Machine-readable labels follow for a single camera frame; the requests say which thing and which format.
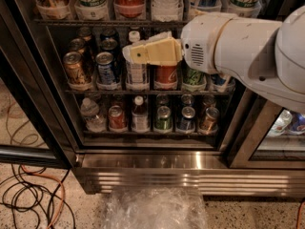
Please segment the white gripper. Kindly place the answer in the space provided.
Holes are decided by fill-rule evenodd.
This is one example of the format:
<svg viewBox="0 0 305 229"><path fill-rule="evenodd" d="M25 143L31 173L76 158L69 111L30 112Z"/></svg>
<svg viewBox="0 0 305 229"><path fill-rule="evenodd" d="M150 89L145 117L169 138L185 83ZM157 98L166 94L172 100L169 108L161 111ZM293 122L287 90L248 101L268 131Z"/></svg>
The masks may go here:
<svg viewBox="0 0 305 229"><path fill-rule="evenodd" d="M207 12L197 15L181 32L181 42L171 31L164 31L139 45L123 48L124 58L133 64L175 66L182 60L182 48L187 65L194 70L214 74L214 52L224 27L237 15L226 12Z"/></svg>

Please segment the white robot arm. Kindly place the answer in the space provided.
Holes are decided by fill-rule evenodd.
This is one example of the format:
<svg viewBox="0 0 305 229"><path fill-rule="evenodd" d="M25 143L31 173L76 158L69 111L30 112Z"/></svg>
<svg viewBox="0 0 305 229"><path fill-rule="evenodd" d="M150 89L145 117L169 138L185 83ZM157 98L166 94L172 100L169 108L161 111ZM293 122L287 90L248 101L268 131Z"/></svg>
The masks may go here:
<svg viewBox="0 0 305 229"><path fill-rule="evenodd" d="M305 7L284 21L207 12L186 24L175 39L162 32L123 48L135 64L224 73L273 103L305 112Z"/></svg>

